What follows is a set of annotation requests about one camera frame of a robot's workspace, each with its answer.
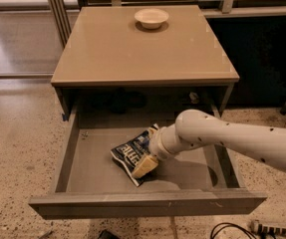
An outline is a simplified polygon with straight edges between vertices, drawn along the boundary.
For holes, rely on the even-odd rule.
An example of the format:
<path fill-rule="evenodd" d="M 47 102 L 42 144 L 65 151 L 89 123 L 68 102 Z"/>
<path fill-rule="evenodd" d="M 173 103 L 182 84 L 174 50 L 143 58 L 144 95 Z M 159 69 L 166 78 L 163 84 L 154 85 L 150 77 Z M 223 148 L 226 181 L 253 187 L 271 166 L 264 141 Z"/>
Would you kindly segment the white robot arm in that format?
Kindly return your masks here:
<path fill-rule="evenodd" d="M 148 154 L 136 165 L 132 176 L 141 178 L 160 161 L 183 151 L 220 145 L 286 173 L 286 128 L 233 123 L 199 110 L 180 113 L 175 123 L 156 131 Z"/>

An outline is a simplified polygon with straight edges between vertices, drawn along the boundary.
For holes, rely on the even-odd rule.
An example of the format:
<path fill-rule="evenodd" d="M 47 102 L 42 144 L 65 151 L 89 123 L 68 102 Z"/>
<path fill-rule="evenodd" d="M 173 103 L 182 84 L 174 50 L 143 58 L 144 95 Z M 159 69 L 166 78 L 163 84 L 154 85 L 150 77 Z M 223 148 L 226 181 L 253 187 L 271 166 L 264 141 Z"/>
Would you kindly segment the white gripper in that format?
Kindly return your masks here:
<path fill-rule="evenodd" d="M 142 178 L 158 166 L 158 159 L 165 161 L 179 153 L 175 127 L 164 126 L 149 141 L 149 152 L 144 155 L 132 172 L 133 178 Z"/>

